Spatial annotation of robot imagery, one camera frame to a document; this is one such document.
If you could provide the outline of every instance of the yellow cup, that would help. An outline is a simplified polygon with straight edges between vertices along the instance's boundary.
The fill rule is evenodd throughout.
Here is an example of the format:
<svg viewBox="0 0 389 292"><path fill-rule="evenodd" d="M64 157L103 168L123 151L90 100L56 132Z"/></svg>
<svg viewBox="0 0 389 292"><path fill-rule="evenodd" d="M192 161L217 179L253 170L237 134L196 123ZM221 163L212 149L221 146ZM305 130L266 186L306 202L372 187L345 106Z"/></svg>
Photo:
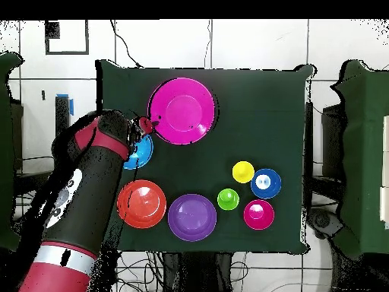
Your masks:
<svg viewBox="0 0 389 292"><path fill-rule="evenodd" d="M254 177L254 167L247 161L239 161L232 168L232 177L238 183L248 183Z"/></svg>

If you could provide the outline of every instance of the purple plate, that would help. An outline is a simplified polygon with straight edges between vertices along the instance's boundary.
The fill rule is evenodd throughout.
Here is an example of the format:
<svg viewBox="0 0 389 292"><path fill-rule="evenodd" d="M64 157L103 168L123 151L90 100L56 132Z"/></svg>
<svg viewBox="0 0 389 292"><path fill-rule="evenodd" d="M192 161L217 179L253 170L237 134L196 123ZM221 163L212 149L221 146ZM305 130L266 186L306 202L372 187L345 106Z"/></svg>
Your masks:
<svg viewBox="0 0 389 292"><path fill-rule="evenodd" d="M170 230L181 240L196 242L210 235L216 226L216 209L201 195L178 197L167 215Z"/></svg>

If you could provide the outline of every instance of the blue cup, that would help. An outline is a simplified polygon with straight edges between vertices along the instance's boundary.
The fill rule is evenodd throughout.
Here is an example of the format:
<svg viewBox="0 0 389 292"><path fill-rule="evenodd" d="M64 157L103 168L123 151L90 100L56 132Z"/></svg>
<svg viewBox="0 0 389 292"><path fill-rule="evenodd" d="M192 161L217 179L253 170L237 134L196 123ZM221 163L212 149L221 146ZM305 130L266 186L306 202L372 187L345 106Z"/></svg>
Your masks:
<svg viewBox="0 0 389 292"><path fill-rule="evenodd" d="M127 170L133 170L137 167L141 168L151 158L153 154L153 140L150 135L145 135L138 143L134 145L134 153L125 162L123 168Z"/></svg>

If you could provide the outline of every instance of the blue bowl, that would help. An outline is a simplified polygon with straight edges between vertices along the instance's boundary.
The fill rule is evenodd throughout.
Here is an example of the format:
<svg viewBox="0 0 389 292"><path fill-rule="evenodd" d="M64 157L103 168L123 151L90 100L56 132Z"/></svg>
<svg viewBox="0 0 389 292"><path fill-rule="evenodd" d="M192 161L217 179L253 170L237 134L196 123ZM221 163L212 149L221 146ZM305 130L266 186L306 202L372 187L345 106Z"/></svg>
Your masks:
<svg viewBox="0 0 389 292"><path fill-rule="evenodd" d="M259 198L273 198L281 190L281 178L272 169L260 169L252 177L251 190Z"/></svg>
<svg viewBox="0 0 389 292"><path fill-rule="evenodd" d="M137 144L134 145L135 151L125 162L123 168L127 170L133 170L144 166L151 158L153 154L153 140L150 135L144 136Z"/></svg>

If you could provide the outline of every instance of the white blue cup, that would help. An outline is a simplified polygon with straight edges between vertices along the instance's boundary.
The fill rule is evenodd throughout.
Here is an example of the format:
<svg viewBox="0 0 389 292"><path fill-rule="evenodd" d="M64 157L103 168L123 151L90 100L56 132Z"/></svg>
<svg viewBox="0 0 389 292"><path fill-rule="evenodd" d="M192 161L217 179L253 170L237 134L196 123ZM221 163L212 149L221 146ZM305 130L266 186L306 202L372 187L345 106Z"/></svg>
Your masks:
<svg viewBox="0 0 389 292"><path fill-rule="evenodd" d="M281 190L281 178L272 169L260 169L252 177L251 190L261 199L273 198Z"/></svg>

